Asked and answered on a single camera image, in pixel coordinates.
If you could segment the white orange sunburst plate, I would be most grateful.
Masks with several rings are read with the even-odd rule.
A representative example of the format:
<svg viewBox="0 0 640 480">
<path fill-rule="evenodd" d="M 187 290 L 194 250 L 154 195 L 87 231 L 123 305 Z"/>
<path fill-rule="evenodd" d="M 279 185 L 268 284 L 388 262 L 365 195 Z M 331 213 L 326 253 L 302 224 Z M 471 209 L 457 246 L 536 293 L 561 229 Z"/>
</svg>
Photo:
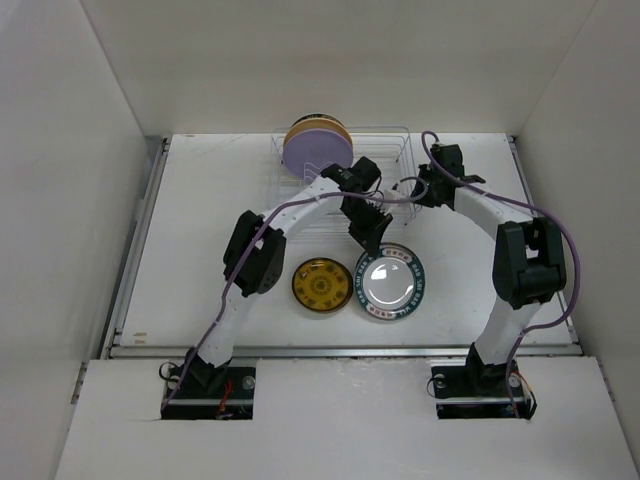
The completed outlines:
<svg viewBox="0 0 640 480">
<path fill-rule="evenodd" d="M 382 324 L 393 324 L 406 320 L 413 315 L 420 307 L 419 303 L 407 303 L 406 305 L 378 306 L 371 302 L 361 304 L 365 314 L 371 321 Z"/>
</svg>

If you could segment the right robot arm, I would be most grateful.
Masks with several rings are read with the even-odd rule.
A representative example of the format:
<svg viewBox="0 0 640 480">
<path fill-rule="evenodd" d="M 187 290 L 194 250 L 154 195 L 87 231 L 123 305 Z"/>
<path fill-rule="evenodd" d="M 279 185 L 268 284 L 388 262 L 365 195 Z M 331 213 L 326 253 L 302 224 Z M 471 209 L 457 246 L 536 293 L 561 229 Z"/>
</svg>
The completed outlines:
<svg viewBox="0 0 640 480">
<path fill-rule="evenodd" d="M 496 300 L 470 347 L 463 381 L 477 396 L 498 395 L 508 383 L 512 350 L 523 332 L 566 285 L 563 232 L 549 213 L 482 189 L 484 179 L 465 173 L 459 145 L 437 141 L 425 151 L 430 162 L 419 166 L 419 177 L 427 186 L 413 192 L 424 195 L 419 204 L 447 206 L 495 242 L 491 278 Z"/>
</svg>

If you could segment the white blue rimmed plate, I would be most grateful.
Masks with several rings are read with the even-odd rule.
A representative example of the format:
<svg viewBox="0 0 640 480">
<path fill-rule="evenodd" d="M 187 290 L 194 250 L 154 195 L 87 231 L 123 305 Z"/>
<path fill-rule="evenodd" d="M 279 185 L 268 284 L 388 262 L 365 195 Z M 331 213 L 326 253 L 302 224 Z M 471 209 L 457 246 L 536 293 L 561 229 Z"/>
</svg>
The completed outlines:
<svg viewBox="0 0 640 480">
<path fill-rule="evenodd" d="M 416 253 L 394 242 L 383 242 L 375 255 L 364 252 L 358 259 L 354 277 L 354 295 L 361 306 L 422 303 L 426 290 L 426 272 Z"/>
</svg>

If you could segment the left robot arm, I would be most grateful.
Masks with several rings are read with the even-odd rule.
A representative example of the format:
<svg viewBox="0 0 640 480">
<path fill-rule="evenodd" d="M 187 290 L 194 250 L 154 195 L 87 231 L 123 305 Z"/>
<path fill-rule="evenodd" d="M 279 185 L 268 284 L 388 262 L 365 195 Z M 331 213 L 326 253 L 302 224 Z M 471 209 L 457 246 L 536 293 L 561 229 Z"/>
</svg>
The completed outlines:
<svg viewBox="0 0 640 480">
<path fill-rule="evenodd" d="M 288 201 L 260 214 L 247 210 L 239 217 L 223 255 L 225 286 L 219 313 L 174 372 L 177 378 L 167 380 L 172 394 L 187 380 L 201 396 L 221 390 L 223 366 L 231 360 L 254 303 L 279 281 L 288 241 L 309 225 L 340 211 L 349 219 L 351 237 L 369 253 L 377 249 L 392 220 L 384 207 L 402 199 L 397 194 L 366 193 L 361 174 L 380 177 L 366 157 L 353 168 L 332 164 Z"/>
</svg>

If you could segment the white wire dish rack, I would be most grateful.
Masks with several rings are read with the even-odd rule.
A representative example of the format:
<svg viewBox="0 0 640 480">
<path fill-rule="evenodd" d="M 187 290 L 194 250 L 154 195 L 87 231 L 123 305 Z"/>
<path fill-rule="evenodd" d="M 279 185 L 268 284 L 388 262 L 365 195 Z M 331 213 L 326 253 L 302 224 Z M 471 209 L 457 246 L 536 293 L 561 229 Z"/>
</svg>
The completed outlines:
<svg viewBox="0 0 640 480">
<path fill-rule="evenodd" d="M 374 185 L 384 194 L 394 189 L 403 196 L 411 194 L 414 183 L 405 177 L 417 174 L 413 157 L 411 135 L 407 127 L 400 125 L 365 125 L 347 128 L 353 143 L 354 158 L 368 157 L 381 170 L 382 179 Z M 273 208 L 288 200 L 311 182 L 307 172 L 302 179 L 289 173 L 283 163 L 282 152 L 288 129 L 279 127 L 271 134 L 271 160 L 267 207 Z M 339 211 L 330 213 L 310 225 L 295 240 L 310 241 L 314 237 L 346 239 L 348 219 Z"/>
</svg>

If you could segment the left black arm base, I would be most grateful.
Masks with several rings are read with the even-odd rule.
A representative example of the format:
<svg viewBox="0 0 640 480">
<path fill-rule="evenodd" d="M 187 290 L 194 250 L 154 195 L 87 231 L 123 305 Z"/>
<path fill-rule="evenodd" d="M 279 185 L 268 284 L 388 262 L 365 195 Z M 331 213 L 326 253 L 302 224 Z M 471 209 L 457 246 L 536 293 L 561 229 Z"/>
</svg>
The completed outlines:
<svg viewBox="0 0 640 480">
<path fill-rule="evenodd" d="M 256 364 L 227 366 L 211 387 L 201 386 L 192 375 L 178 384 L 182 367 L 165 362 L 159 369 L 165 382 L 160 406 L 162 420 L 252 420 L 256 387 Z"/>
</svg>

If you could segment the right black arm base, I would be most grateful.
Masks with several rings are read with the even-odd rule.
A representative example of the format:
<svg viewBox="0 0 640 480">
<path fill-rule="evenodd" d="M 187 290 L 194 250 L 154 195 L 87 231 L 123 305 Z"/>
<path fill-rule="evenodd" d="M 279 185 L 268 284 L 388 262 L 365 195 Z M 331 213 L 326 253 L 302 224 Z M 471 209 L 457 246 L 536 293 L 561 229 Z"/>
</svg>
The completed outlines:
<svg viewBox="0 0 640 480">
<path fill-rule="evenodd" d="M 537 410 L 535 395 L 524 384 L 516 361 L 499 368 L 488 378 L 474 380 L 471 369 L 461 361 L 431 364 L 436 414 L 439 420 L 511 419 L 531 420 Z"/>
</svg>

